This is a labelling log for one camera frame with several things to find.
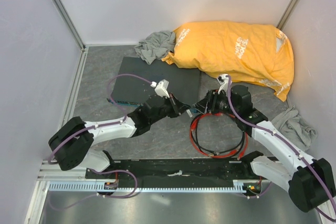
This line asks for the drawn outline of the grey cloth at right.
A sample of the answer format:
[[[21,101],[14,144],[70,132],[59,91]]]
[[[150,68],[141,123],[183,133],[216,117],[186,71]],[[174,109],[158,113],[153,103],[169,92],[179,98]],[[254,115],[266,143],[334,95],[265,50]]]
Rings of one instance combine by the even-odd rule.
[[[317,139],[316,129],[308,124],[295,106],[281,112],[271,122],[283,136],[303,151],[307,151]]]

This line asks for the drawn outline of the grey cloth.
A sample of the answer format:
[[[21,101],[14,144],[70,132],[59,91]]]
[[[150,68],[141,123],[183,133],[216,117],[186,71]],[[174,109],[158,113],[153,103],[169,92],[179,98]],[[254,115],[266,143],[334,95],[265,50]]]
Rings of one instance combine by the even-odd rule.
[[[153,32],[134,46],[135,53],[148,65],[157,59],[163,59],[169,52],[174,52],[176,35],[173,31]]]
[[[303,151],[307,151],[317,139],[316,129],[308,124],[295,106],[281,112],[271,122],[283,136]]]

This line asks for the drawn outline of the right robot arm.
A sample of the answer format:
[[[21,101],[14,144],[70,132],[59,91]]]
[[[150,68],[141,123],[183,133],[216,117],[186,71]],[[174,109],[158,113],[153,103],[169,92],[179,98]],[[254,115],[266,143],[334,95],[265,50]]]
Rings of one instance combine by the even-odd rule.
[[[330,201],[335,206],[335,182],[330,163],[315,159],[285,138],[260,111],[254,108],[251,94],[243,85],[209,91],[195,104],[203,113],[224,113],[235,117],[237,126],[263,145],[278,160],[271,161],[255,153],[241,164],[240,172],[248,179],[256,175],[276,184],[289,194],[303,212]]]

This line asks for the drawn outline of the yellow printed fabric bag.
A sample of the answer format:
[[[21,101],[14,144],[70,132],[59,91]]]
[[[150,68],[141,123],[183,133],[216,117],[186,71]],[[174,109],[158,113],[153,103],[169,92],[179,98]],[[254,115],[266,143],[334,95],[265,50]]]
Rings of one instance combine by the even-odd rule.
[[[185,23],[174,32],[174,51],[162,59],[167,64],[197,68],[212,78],[229,74],[232,82],[269,87],[286,101],[295,67],[290,40],[280,29],[209,21]]]

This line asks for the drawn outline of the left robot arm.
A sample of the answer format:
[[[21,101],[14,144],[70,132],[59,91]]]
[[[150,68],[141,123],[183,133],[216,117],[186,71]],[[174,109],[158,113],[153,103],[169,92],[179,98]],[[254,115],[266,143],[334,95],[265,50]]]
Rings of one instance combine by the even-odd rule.
[[[97,171],[103,178],[111,178],[115,173],[111,156],[93,150],[93,145],[142,135],[159,120],[176,118],[189,109],[189,105],[170,93],[167,97],[150,96],[133,112],[119,119],[89,122],[75,116],[48,141],[52,150],[48,163],[58,165],[63,171],[82,166]]]

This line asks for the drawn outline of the aluminium frame rail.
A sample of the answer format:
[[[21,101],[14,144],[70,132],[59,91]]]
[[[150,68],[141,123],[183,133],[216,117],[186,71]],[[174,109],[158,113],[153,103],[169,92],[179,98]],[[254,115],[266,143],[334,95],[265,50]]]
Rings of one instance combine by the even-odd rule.
[[[72,82],[65,109],[62,113],[62,118],[57,127],[57,130],[59,130],[73,116],[88,51],[88,46],[85,46],[84,49],[81,50],[75,77]],[[40,223],[40,221],[43,219],[43,214],[45,213],[44,205],[47,199],[49,184],[50,181],[45,180],[44,177],[42,180],[39,178],[36,180],[24,223]]]

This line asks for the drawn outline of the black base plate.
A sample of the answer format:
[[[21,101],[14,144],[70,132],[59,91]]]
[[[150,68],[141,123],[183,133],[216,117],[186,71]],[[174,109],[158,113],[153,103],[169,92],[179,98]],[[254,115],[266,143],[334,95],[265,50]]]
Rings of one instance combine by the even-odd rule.
[[[128,170],[139,188],[231,187],[234,180],[265,182],[241,159],[178,158],[115,160],[111,170]]]

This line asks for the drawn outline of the grey cloth at back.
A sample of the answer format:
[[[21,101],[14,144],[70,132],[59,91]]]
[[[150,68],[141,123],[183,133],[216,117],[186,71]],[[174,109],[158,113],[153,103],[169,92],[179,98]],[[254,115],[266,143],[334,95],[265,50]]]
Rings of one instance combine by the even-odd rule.
[[[153,32],[134,46],[135,53],[148,65],[157,59],[163,59],[169,52],[174,52],[176,35],[173,31]]]

